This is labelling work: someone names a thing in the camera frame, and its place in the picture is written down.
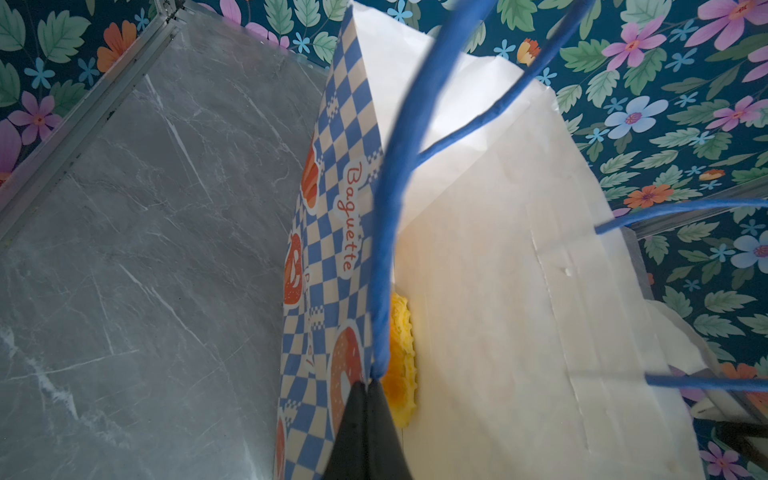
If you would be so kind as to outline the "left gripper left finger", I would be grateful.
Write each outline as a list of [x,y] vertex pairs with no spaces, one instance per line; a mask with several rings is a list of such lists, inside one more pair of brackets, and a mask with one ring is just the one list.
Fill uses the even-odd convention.
[[366,386],[356,382],[350,390],[336,440],[323,474],[324,480],[366,478]]

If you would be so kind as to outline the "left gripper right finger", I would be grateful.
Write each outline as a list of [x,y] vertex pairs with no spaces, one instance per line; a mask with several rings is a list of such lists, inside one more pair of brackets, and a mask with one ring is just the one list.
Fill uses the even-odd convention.
[[365,478],[412,479],[384,389],[378,380],[370,382],[366,393]]

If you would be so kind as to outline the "croissant shaped fake bread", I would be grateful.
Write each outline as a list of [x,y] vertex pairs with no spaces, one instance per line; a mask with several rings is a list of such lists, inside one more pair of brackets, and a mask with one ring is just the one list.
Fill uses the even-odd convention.
[[390,361],[381,380],[395,426],[406,428],[416,409],[417,368],[408,301],[393,293],[390,310]]

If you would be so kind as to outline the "blue checkered paper bag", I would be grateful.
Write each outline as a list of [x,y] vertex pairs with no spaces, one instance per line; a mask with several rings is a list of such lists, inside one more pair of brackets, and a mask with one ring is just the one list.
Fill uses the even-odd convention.
[[701,479],[694,418],[759,465],[760,376],[729,377],[643,295],[624,232],[537,73],[589,11],[572,4],[528,69],[464,51],[491,9],[460,1],[435,37],[347,2],[284,264],[273,475],[323,479],[356,382],[390,361],[408,301],[412,479]]

